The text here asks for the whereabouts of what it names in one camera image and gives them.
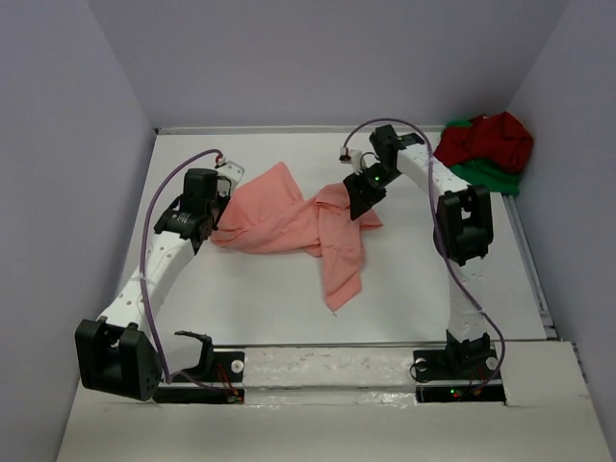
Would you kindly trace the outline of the pink t shirt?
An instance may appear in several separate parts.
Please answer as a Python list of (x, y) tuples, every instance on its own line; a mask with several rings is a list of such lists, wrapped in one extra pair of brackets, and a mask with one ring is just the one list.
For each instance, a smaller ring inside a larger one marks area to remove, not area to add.
[(323, 299), (335, 312), (360, 294), (366, 252), (362, 233), (378, 229), (376, 212), (350, 218), (341, 183), (303, 196), (288, 167), (279, 162), (236, 189), (210, 241), (247, 254), (304, 251), (321, 259)]

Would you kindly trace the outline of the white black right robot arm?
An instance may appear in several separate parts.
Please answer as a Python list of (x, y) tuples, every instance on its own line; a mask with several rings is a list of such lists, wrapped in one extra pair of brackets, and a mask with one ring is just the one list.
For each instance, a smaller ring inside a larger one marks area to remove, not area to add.
[[(449, 323), (445, 345), (415, 351), (410, 374), (421, 385), (466, 381), (481, 388), (499, 377), (504, 356), (493, 348), (489, 333), (498, 327), (478, 299), (485, 258), (494, 240), (491, 194), (443, 166), (419, 127), (400, 135), (395, 123), (392, 118), (371, 121), (369, 154), (347, 142), (340, 149), (340, 162), (353, 169), (344, 181), (350, 217), (363, 217), (401, 176), (427, 195), (434, 246), (448, 272)], [(372, 164), (366, 161), (368, 155), (374, 158)]]

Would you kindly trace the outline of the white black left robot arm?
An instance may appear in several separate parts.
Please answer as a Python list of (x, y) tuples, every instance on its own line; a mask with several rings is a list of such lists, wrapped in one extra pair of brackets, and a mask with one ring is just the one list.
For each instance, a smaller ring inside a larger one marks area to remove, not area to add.
[(190, 168), (181, 193), (159, 219), (152, 218), (152, 208), (147, 210), (137, 268), (96, 320), (83, 320), (76, 328), (85, 388), (147, 401), (177, 376), (195, 383), (211, 373), (212, 340), (204, 334), (195, 337), (201, 347), (182, 353), (181, 371), (172, 372), (155, 320), (180, 273), (217, 228), (243, 176), (244, 168), (232, 162)]

